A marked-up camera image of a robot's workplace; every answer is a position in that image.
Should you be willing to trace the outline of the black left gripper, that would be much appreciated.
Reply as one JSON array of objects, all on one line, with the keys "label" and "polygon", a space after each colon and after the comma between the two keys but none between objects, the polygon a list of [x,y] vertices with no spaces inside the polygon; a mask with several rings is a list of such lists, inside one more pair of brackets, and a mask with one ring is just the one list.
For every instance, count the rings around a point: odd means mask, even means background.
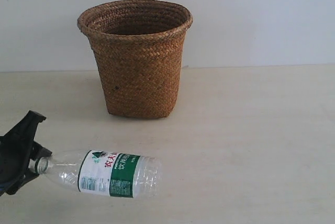
[{"label": "black left gripper", "polygon": [[29,110],[9,132],[1,136],[1,195],[14,195],[24,185],[44,174],[52,152],[35,141],[46,117]]}]

